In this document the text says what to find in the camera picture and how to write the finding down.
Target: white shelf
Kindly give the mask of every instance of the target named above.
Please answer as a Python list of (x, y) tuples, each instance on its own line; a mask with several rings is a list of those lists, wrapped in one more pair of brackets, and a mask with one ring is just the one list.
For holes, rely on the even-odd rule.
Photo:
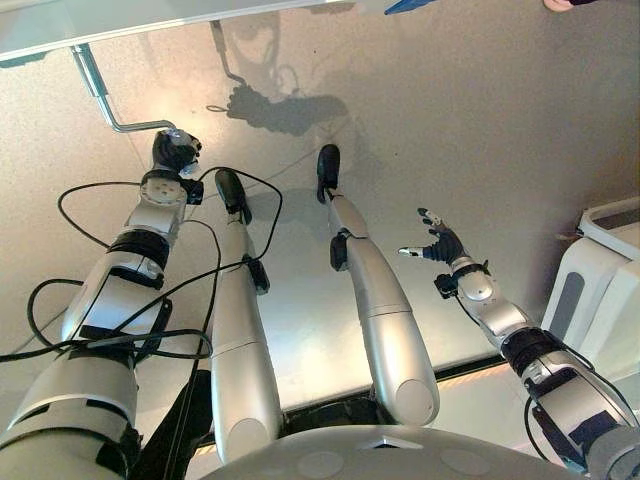
[(79, 43), (336, 0), (0, 0), (0, 61)]

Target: robot forearm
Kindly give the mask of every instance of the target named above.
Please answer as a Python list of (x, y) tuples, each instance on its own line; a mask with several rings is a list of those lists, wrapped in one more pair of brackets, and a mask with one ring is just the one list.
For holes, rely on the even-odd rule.
[[(620, 471), (637, 469), (640, 430), (625, 400), (590, 364), (507, 300), (486, 263), (475, 262), (439, 217), (425, 209), (418, 213), (439, 240), (429, 247), (403, 248), (399, 253), (441, 260), (451, 267), (450, 275), (436, 280), (438, 290), (444, 298), (457, 297), (518, 374), (535, 401), (534, 418), (556, 453), (567, 465), (593, 475), (602, 475), (607, 470), (605, 464), (608, 469), (618, 465)], [(602, 453), (611, 443), (599, 441), (605, 436), (617, 442), (618, 448)], [(605, 475), (592, 478), (609, 478)]]

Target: metal pipe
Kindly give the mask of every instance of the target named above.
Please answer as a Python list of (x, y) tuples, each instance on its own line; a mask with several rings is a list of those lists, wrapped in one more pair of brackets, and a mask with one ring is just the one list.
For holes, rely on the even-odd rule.
[(111, 106), (109, 105), (109, 100), (107, 99), (109, 92), (107, 92), (107, 87), (104, 84), (102, 75), (100, 75), (100, 70), (98, 69), (95, 58), (93, 58), (89, 44), (83, 43), (81, 45), (74, 45), (71, 47), (71, 52), (73, 53), (73, 58), (78, 70), (80, 71), (84, 84), (87, 86), (91, 96), (95, 97), (98, 101), (98, 106), (100, 107), (100, 111), (102, 112), (102, 116), (107, 122), (107, 125), (116, 132), (130, 133), (156, 128), (176, 128), (176, 126), (168, 120), (125, 124), (118, 123), (113, 115)]

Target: person's foot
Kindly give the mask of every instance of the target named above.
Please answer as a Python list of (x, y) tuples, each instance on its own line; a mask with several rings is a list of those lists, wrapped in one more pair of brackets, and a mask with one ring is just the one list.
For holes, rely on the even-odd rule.
[(562, 13), (573, 8), (573, 4), (569, 0), (542, 0), (544, 6), (552, 12)]
[(325, 203), (324, 191), (327, 188), (338, 188), (338, 174), (340, 172), (340, 149), (333, 144), (325, 145), (318, 155), (318, 191), (316, 197), (320, 203)]
[(221, 168), (216, 172), (216, 188), (229, 214), (242, 213), (242, 223), (251, 223), (251, 210), (238, 176), (232, 170)]

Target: black wire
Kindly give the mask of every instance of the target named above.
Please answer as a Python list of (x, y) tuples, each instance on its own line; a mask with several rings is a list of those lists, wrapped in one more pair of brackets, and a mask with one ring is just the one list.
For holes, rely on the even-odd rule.
[(282, 192), (280, 192), (280, 190), (278, 190), (275, 186), (273, 186), (272, 184), (270, 184), (269, 182), (262, 180), (260, 178), (254, 177), (253, 175), (250, 175), (248, 173), (242, 172), (240, 170), (236, 170), (233, 168), (229, 168), (229, 167), (213, 167), (210, 168), (209, 170), (205, 171), (200, 178), (204, 178), (206, 175), (208, 175), (209, 173), (215, 171), (215, 170), (220, 170), (220, 169), (225, 169), (225, 170), (230, 170), (232, 172), (235, 172), (239, 175), (243, 175), (245, 177), (251, 178), (253, 180), (256, 180), (259, 183), (262, 183), (263, 185), (266, 185), (267, 187), (271, 188), (274, 192), (276, 192), (276, 194), (278, 195), (278, 208), (276, 210), (276, 214), (273, 218), (273, 223), (271, 224), (271, 229), (269, 231), (269, 236), (267, 238), (267, 243), (264, 247), (264, 249), (262, 250), (262, 252), (260, 253), (260, 255), (253, 257), (253, 258), (247, 258), (245, 260), (241, 260), (238, 262), (233, 262), (233, 263), (229, 263), (227, 265), (223, 265), (221, 267), (218, 268), (214, 268), (212, 270), (209, 270), (207, 272), (201, 273), (199, 275), (195, 275), (185, 281), (183, 281), (182, 283), (179, 283), (178, 285), (176, 285), (173, 288), (170, 288), (169, 290), (167, 290), (165, 293), (163, 293), (162, 295), (159, 295), (158, 297), (156, 297), (154, 300), (152, 300), (151, 302), (149, 302), (148, 304), (146, 304), (144, 307), (140, 308), (140, 310), (138, 310), (137, 312), (135, 312), (134, 314), (132, 314), (131, 316), (129, 316), (129, 318), (127, 318), (126, 320), (124, 320), (122, 323), (120, 323), (120, 325), (118, 325), (117, 327), (115, 327), (113, 329), (114, 333), (120, 332), (123, 328), (125, 328), (127, 325), (129, 325), (131, 322), (133, 322), (136, 318), (138, 318), (140, 315), (142, 315), (144, 312), (146, 312), (148, 309), (150, 309), (151, 307), (153, 307), (154, 305), (158, 304), (159, 302), (161, 302), (162, 300), (164, 300), (166, 297), (168, 297), (169, 295), (177, 292), (178, 290), (186, 287), (187, 285), (196, 282), (202, 278), (208, 277), (210, 275), (213, 275), (214, 273), (217, 272), (221, 272), (223, 270), (228, 270), (229, 268), (234, 268), (237, 267), (239, 265), (245, 265), (249, 262), (255, 261), (255, 260), (260, 260), (262, 257), (264, 257), (267, 253), (267, 251), (269, 250), (269, 247), (271, 246), (271, 241), (273, 239), (273, 234), (275, 232), (276, 229), (276, 224), (278, 223), (278, 219), (280, 218), (280, 212), (282, 211), (282, 203), (283, 203), (283, 197), (282, 197)]
[(479, 326), (480, 324), (478, 323), (478, 321), (471, 316), (471, 314), (469, 313), (469, 310), (467, 310), (465, 306), (462, 304), (460, 297), (458, 295), (455, 295), (455, 299), (458, 301), (458, 305), (460, 305), (460, 308), (462, 309), (462, 311), (467, 314), (467, 317), (469, 317), (473, 323)]
[(67, 215), (67, 212), (65, 211), (64, 207), (62, 206), (62, 201), (65, 199), (65, 197), (67, 195), (69, 195), (70, 193), (73, 193), (73, 192), (77, 192), (78, 190), (84, 190), (85, 188), (93, 188), (93, 187), (104, 187), (104, 186), (107, 186), (107, 185), (137, 185), (137, 186), (139, 186), (140, 184), (136, 183), (136, 182), (97, 182), (97, 183), (87, 183), (85, 185), (78, 185), (77, 187), (70, 188), (69, 190), (63, 192), (62, 195), (60, 195), (58, 197), (58, 211), (60, 212), (60, 215), (62, 215), (64, 217), (64, 219), (67, 222), (69, 222), (69, 225), (71, 225), (73, 228), (75, 228), (78, 232), (80, 232), (82, 235), (87, 237), (92, 242), (97, 243), (98, 245), (101, 245), (104, 248), (109, 248), (109, 244), (106, 243), (106, 242), (103, 242), (102, 240), (100, 240), (97, 237), (94, 237), (89, 232), (84, 230), (80, 225), (78, 225), (75, 221), (73, 221), (71, 219), (71, 217), (69, 215)]
[(566, 343), (564, 343), (562, 340), (560, 340), (558, 337), (556, 337), (553, 333), (551, 333), (551, 332), (546, 332), (546, 333), (549, 336), (551, 336), (553, 339), (555, 339), (558, 343), (560, 343), (560, 345), (562, 345), (563, 348), (565, 348), (566, 350), (571, 352), (573, 355), (578, 357), (578, 359), (580, 359), (582, 361), (582, 363), (584, 363), (584, 365), (587, 367), (587, 369), (589, 369), (591, 371), (591, 373), (593, 373), (593, 375), (598, 380), (600, 380), (602, 383), (604, 383), (606, 386), (608, 386), (611, 390), (613, 390), (613, 392), (618, 397), (620, 397), (620, 400), (622, 401), (622, 403), (624, 403), (625, 407), (627, 407), (629, 409), (629, 412), (631, 412), (633, 414), (633, 408), (631, 408), (631, 405), (629, 405), (629, 402), (627, 401), (625, 396), (622, 394), (622, 392), (618, 389), (618, 387), (616, 387), (611, 381), (607, 380), (600, 373), (598, 373), (596, 371), (595, 367), (593, 366), (593, 363), (591, 363), (587, 357), (585, 357), (580, 352), (578, 352), (574, 348), (572, 348), (569, 345), (567, 345)]
[(0, 363), (14, 362), (16, 360), (25, 360), (27, 358), (39, 357), (46, 355), (47, 353), (55, 352), (62, 347), (76, 347), (81, 345), (81, 340), (65, 340), (64, 342), (55, 343), (50, 347), (41, 348), (39, 350), (31, 350), (29, 352), (10, 353), (7, 355), (0, 355)]
[[(13, 362), (16, 360), (24, 360), (27, 358), (39, 357), (41, 355), (46, 355), (47, 353), (61, 351), (65, 353), (67, 350), (63, 350), (63, 347), (71, 347), (71, 348), (103, 348), (106, 346), (113, 348), (120, 348), (119, 345), (128, 344), (138, 341), (144, 340), (156, 340), (167, 337), (177, 337), (182, 335), (197, 335), (200, 337), (200, 341), (204, 342), (207, 346), (208, 352), (206, 354), (182, 354), (182, 353), (173, 353), (173, 352), (165, 352), (162, 350), (156, 350), (150, 352), (151, 355), (158, 355), (160, 357), (170, 357), (170, 358), (178, 358), (178, 359), (186, 359), (186, 360), (203, 360), (209, 358), (213, 354), (213, 346), (211, 345), (211, 341), (209, 337), (203, 334), (200, 330), (195, 330), (191, 328), (185, 328), (181, 330), (167, 330), (164, 332), (153, 332), (153, 333), (145, 333), (141, 335), (122, 335), (119, 337), (109, 337), (100, 340), (65, 340), (63, 342), (55, 343), (49, 347), (41, 348), (39, 350), (32, 350), (29, 352), (21, 352), (21, 353), (12, 353), (9, 355), (0, 355), (0, 363), (4, 362)], [(127, 345), (126, 347), (121, 347), (123, 350), (131, 351), (131, 352), (146, 352), (146, 348), (138, 348), (135, 345)]]
[(540, 456), (540, 458), (548, 462), (549, 459), (544, 453), (542, 453), (542, 450), (540, 450), (540, 447), (538, 446), (535, 439), (533, 438), (533, 435), (531, 434), (531, 427), (529, 425), (529, 410), (531, 408), (532, 400), (533, 399), (529, 397), (527, 398), (527, 402), (524, 404), (524, 429), (526, 430), (527, 437), (529, 437), (529, 442), (531, 442), (531, 445), (533, 446), (536, 453)]
[[(187, 222), (202, 225), (203, 227), (209, 230), (209, 232), (211, 233), (211, 236), (213, 237), (213, 242), (216, 247), (216, 253), (217, 253), (216, 268), (219, 269), (220, 264), (222, 262), (222, 251), (220, 249), (220, 242), (218, 242), (218, 236), (216, 235), (215, 230), (211, 228), (210, 225), (204, 222), (201, 222), (199, 220), (185, 220), (185, 222), (183, 223), (187, 223)], [(219, 272), (216, 272), (213, 277), (213, 285), (211, 287), (211, 297), (209, 299), (209, 306), (207, 308), (207, 313), (205, 315), (204, 322), (202, 324), (203, 333), (206, 333), (207, 329), (209, 328), (210, 318), (213, 313), (213, 306), (216, 298), (216, 292), (218, 290), (218, 276), (219, 276)], [(202, 348), (202, 343), (198, 345), (198, 353), (200, 352), (201, 348)], [(180, 405), (180, 413), (178, 415), (178, 420), (176, 422), (176, 428), (174, 429), (173, 436), (171, 438), (171, 448), (167, 456), (167, 463), (165, 464), (165, 470), (163, 475), (165, 479), (170, 479), (170, 478), (173, 478), (174, 476), (176, 461), (178, 458), (178, 449), (182, 444), (184, 429), (186, 427), (187, 418), (189, 416), (189, 407), (191, 405), (191, 398), (193, 397), (193, 391), (195, 389), (195, 384), (196, 384), (195, 380), (196, 380), (197, 371), (198, 371), (198, 362), (194, 361), (193, 365), (191, 366), (191, 373), (189, 374), (189, 380), (187, 381), (185, 395), (182, 398), (182, 403)]]
[[(27, 301), (27, 322), (29, 323), (29, 328), (31, 328), (31, 331), (33, 332), (35, 337), (40, 340), (40, 343), (42, 343), (46, 347), (53, 347), (54, 344), (44, 336), (44, 334), (36, 324), (36, 319), (33, 315), (33, 306), (40, 291), (47, 285), (55, 283), (62, 283), (67, 285), (82, 285), (83, 282), (81, 282), (80, 280), (70, 280), (68, 278), (50, 278), (49, 280), (45, 280), (44, 282), (36, 286), (36, 288), (34, 288), (31, 292), (31, 295), (29, 295), (29, 300)], [(54, 351), (59, 353), (64, 352), (62, 348), (55, 348)]]

